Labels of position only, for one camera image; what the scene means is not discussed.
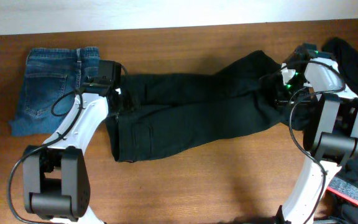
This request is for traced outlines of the black trousers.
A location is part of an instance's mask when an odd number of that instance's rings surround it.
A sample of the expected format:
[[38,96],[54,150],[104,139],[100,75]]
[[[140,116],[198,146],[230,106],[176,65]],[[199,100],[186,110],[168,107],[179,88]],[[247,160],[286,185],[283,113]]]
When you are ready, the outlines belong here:
[[[139,93],[140,110],[106,120],[115,161],[163,159],[219,139],[247,136],[288,124],[288,107],[274,108],[259,78],[279,64],[257,50],[213,75],[173,73],[122,77],[121,89]],[[300,109],[293,128],[308,124]]]

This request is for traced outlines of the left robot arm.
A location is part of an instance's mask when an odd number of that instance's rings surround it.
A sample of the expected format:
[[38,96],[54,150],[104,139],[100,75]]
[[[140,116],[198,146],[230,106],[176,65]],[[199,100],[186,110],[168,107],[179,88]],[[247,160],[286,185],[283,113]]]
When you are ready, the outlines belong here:
[[28,146],[23,168],[24,208],[41,223],[101,223],[90,207],[91,187],[84,155],[96,129],[123,106],[121,75],[126,68],[102,60],[98,74],[73,91],[61,125],[40,146]]

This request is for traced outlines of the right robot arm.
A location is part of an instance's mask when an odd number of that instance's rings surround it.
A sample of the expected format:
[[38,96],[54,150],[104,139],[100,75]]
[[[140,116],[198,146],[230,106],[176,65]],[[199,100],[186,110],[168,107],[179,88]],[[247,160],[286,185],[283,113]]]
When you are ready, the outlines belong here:
[[274,223],[313,223],[314,213],[329,183],[358,155],[358,95],[339,73],[334,55],[313,44],[299,45],[280,69],[259,80],[272,89],[274,102],[287,106],[291,135],[296,108],[313,106],[303,142],[295,146],[305,155],[289,198],[279,206]]

